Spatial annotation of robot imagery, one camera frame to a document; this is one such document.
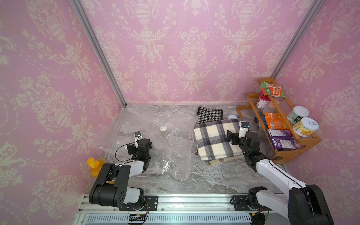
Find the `cream grey plaid scarf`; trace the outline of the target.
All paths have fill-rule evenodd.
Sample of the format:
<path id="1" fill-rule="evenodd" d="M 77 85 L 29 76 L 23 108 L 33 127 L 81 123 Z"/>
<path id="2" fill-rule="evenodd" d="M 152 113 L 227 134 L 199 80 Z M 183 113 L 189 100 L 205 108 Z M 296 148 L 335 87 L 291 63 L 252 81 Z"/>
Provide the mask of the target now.
<path id="1" fill-rule="evenodd" d="M 227 132 L 235 133 L 240 130 L 243 119 L 212 121 L 194 125 L 197 152 L 202 161 L 212 161 L 234 157 L 242 154 L 239 145 L 228 142 Z"/>

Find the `clear plastic vacuum bag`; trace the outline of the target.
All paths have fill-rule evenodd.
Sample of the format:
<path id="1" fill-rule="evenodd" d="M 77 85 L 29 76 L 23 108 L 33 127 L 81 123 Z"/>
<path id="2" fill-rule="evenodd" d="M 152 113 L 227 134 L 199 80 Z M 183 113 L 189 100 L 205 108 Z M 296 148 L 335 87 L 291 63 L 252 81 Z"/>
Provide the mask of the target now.
<path id="1" fill-rule="evenodd" d="M 138 140 L 150 139 L 151 175 L 169 175 L 175 180 L 186 181 L 191 172 L 191 151 L 194 144 L 194 125 L 198 117 L 191 106 L 132 105 L 97 134 L 93 146 L 112 157 L 114 162 L 130 156 L 126 146 Z"/>

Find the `beige plaid scarf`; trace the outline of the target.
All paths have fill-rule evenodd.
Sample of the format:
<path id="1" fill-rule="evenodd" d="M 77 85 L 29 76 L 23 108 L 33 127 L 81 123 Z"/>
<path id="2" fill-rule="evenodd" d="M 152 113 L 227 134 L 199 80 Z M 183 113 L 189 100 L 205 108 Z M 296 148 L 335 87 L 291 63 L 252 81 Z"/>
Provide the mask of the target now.
<path id="1" fill-rule="evenodd" d="M 235 159 L 243 159 L 243 158 L 244 158 L 243 155 L 238 155 L 238 156 L 234 156 L 234 157 L 226 157 L 226 158 L 207 161 L 207 164 L 209 166 L 216 166 L 216 165 L 219 165 L 219 164 L 227 162 L 227 161 L 231 161 L 231 160 L 235 160 Z"/>

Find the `black white houndstooth scarf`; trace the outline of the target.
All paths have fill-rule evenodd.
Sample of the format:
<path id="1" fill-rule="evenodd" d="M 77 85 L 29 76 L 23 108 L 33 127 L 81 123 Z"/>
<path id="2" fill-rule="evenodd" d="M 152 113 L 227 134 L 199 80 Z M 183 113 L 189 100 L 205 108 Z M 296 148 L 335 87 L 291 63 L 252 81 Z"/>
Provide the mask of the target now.
<path id="1" fill-rule="evenodd" d="M 222 109 L 211 109 L 200 106 L 197 111 L 198 123 L 207 123 L 223 120 Z"/>

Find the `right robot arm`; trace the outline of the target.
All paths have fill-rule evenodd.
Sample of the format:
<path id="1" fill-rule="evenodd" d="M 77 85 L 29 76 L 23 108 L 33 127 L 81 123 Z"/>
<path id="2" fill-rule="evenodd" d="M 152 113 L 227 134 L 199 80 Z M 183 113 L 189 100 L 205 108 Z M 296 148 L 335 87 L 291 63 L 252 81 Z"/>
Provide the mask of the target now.
<path id="1" fill-rule="evenodd" d="M 292 225 L 332 225 L 334 223 L 323 191 L 317 185 L 308 185 L 289 175 L 260 151 L 257 133 L 242 134 L 228 131 L 227 141 L 237 143 L 245 161 L 255 172 L 275 184 L 282 194 L 275 194 L 263 186 L 248 190 L 247 197 L 234 196 L 230 200 L 235 209 L 247 206 L 252 225 L 264 225 L 264 210 L 274 211 Z"/>

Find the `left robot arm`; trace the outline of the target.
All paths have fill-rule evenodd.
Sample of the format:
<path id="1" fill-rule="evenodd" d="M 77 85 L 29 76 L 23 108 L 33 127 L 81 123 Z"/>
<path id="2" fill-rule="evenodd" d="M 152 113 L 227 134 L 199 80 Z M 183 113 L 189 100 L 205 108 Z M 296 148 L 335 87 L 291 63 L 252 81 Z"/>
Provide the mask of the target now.
<path id="1" fill-rule="evenodd" d="M 144 190 L 129 187 L 129 178 L 144 173 L 151 160 L 150 139 L 140 139 L 127 145 L 131 159 L 120 161 L 119 164 L 106 163 L 104 160 L 87 160 L 91 175 L 96 178 L 89 194 L 89 202 L 100 206 L 111 206 L 119 209 L 148 209 Z"/>

